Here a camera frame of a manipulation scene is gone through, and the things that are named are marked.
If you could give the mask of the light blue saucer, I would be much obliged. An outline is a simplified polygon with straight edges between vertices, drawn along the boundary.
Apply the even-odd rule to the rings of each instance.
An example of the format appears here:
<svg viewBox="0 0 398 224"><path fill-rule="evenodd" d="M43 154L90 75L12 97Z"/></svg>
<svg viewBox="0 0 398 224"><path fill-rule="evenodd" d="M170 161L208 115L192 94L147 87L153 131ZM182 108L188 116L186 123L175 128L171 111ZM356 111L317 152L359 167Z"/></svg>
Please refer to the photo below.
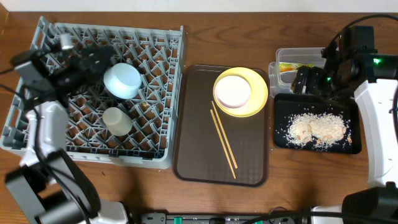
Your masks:
<svg viewBox="0 0 398 224"><path fill-rule="evenodd" d="M111 94L125 100L134 98L142 84L141 74L128 63L113 65L105 72L103 81Z"/></svg>

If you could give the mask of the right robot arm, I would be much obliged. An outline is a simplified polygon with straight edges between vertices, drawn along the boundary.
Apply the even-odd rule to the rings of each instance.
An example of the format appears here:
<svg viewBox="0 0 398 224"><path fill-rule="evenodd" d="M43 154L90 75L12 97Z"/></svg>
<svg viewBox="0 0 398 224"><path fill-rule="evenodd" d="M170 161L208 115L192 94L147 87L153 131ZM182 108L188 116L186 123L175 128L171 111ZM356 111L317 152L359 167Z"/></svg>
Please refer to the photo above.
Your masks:
<svg viewBox="0 0 398 224"><path fill-rule="evenodd" d="M346 196L341 211L396 222L397 56L378 53L371 26L344 28L321 55L322 68L298 68L293 93L353 97L368 147L369 188Z"/></svg>

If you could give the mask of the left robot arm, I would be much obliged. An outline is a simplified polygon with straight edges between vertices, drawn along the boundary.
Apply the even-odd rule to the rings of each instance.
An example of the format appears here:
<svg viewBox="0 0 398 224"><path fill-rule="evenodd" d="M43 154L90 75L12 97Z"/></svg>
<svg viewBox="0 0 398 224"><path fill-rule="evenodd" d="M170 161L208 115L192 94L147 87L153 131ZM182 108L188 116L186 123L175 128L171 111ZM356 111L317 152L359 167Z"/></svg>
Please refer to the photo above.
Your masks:
<svg viewBox="0 0 398 224"><path fill-rule="evenodd" d="M67 66L51 74L30 50L11 59L23 84L17 96L29 121L27 149L5 183L30 223L128 223L121 202L101 200L94 185L65 150L71 93L98 81L111 63L111 46L78 53L57 49Z"/></svg>

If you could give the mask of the white plastic cup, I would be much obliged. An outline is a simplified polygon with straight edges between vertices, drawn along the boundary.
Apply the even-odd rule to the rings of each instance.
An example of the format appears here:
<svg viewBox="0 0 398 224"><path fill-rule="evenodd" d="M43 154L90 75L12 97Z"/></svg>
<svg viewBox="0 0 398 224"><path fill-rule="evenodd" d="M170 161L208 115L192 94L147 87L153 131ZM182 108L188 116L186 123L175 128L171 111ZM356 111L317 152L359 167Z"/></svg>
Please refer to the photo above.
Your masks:
<svg viewBox="0 0 398 224"><path fill-rule="evenodd" d="M116 107L108 108L103 113L103 122L112 135L126 135L132 128L132 119Z"/></svg>

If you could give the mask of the white bowl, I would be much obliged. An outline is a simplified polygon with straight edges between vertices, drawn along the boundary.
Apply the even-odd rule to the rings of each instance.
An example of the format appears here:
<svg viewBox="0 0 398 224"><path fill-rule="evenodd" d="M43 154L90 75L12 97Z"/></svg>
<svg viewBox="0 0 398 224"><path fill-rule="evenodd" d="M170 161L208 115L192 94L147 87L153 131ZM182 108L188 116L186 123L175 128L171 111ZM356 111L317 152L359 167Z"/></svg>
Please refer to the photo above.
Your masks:
<svg viewBox="0 0 398 224"><path fill-rule="evenodd" d="M239 76L224 77L215 86L215 98L225 108L240 108L249 101L250 97L249 83Z"/></svg>

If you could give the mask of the wooden chopstick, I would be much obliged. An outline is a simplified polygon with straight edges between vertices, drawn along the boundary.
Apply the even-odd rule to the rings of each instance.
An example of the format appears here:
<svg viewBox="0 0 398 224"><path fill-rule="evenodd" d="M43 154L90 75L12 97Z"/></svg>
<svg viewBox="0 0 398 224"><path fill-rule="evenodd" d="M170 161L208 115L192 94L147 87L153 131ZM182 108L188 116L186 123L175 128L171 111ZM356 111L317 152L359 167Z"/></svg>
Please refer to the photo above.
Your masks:
<svg viewBox="0 0 398 224"><path fill-rule="evenodd" d="M222 140L222 142L224 144L223 147L224 147L225 150L228 151L227 154L229 155L229 159L231 161L231 165L234 165L234 168L237 169L238 165L237 165L236 159L234 158L234 154L232 152L232 148L231 148L230 143L228 141L228 137L227 137L226 132L224 130L223 124L221 122L221 118L220 118L220 116L218 114L218 111L216 109L215 103L212 101L211 104L213 106L213 114L214 114L214 117L215 117L215 120L216 120L215 123L218 125L218 129L219 129L220 134L222 135L222 138L223 138L223 140Z"/></svg>
<svg viewBox="0 0 398 224"><path fill-rule="evenodd" d="M228 155L228 152L227 152L227 148L226 148L226 146L225 146L223 137L222 137L222 135L221 135L220 128L219 128L218 123L217 123L217 121L216 121L215 113L214 113L214 111L213 111L212 109L210 110L210 113L211 113L211 117L212 117L212 119L213 119L213 122L214 122L214 125L215 125L215 128L216 128L216 132L218 133L218 136L219 136L219 139L220 139L222 148L223 148L223 150L224 150L224 154L225 154L226 159L227 159L227 161L228 161L229 168L231 169L231 173L232 173L232 175L233 175L233 178L236 179L236 174L235 174L235 172L234 172L234 169L233 169L233 166L232 166L232 163L231 163L231 159L229 158L229 155Z"/></svg>

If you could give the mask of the yellow round plate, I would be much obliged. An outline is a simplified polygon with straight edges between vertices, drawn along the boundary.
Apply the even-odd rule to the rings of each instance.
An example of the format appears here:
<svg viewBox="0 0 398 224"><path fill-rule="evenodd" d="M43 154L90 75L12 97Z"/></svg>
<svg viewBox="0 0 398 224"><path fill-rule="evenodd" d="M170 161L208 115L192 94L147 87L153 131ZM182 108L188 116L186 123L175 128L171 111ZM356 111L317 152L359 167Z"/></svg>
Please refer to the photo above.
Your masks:
<svg viewBox="0 0 398 224"><path fill-rule="evenodd" d="M251 97L249 101L244 106L236 109L225 108L215 98L215 86L218 81L231 75L244 78L251 87ZM269 95L267 83L261 77L259 72L244 67L229 68L221 72L214 82L212 92L213 102L215 103L216 108L219 108L222 112L237 118L250 117L260 112L260 110L265 107Z"/></svg>

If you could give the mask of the green snack wrapper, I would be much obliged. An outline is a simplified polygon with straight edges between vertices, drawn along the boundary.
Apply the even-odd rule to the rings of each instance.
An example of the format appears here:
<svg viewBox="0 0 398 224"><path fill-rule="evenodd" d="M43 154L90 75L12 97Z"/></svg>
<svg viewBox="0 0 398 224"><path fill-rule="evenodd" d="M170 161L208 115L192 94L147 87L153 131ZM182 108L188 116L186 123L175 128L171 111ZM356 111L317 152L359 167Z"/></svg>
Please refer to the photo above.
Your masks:
<svg viewBox="0 0 398 224"><path fill-rule="evenodd" d="M294 72L299 69L299 67L306 66L306 67L313 67L312 63L304 64L304 63L287 63L287 62L280 62L279 63L279 71L280 73L286 72Z"/></svg>

